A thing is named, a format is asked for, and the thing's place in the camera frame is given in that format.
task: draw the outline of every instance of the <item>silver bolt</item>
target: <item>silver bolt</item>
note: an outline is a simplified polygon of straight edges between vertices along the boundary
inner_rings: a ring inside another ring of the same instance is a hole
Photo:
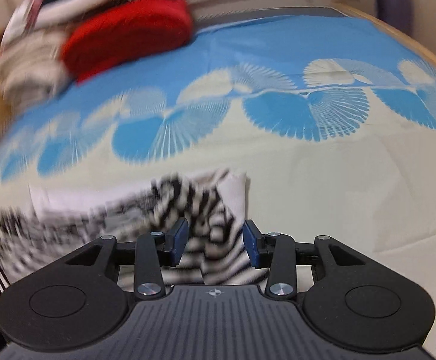
[[[286,283],[276,283],[270,287],[270,292],[275,295],[288,295],[293,292],[293,287]]]
[[[144,283],[138,286],[138,292],[142,295],[156,295],[161,291],[161,287],[156,283]]]

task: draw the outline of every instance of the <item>pile of clothes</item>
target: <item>pile of clothes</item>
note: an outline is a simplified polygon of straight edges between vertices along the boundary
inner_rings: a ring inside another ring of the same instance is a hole
[[[186,0],[25,0],[6,27],[0,93],[15,113],[192,36]]]

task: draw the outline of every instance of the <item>bed sheet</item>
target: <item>bed sheet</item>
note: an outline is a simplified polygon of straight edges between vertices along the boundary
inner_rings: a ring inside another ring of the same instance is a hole
[[[0,145],[0,207],[24,206],[29,184],[220,166],[248,174],[262,231],[329,234],[436,303],[436,69],[362,19],[216,26],[71,87]],[[436,322],[426,348],[436,355]]]

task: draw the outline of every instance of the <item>black and white striped clothing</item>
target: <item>black and white striped clothing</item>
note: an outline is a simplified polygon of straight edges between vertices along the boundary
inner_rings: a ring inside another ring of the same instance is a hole
[[[173,284],[263,284],[268,270],[255,270],[244,249],[241,226],[216,188],[167,176],[149,191],[81,218],[54,215],[44,220],[18,210],[0,212],[0,294],[31,274],[104,234],[134,241],[148,231],[168,231],[184,217],[190,239],[176,268],[162,268]],[[118,284],[133,290],[133,267],[122,267]]]

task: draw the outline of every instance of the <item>purple towel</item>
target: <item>purple towel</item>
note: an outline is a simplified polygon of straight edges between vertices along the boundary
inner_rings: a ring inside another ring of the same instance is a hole
[[[378,19],[406,35],[413,35],[413,0],[376,0]]]

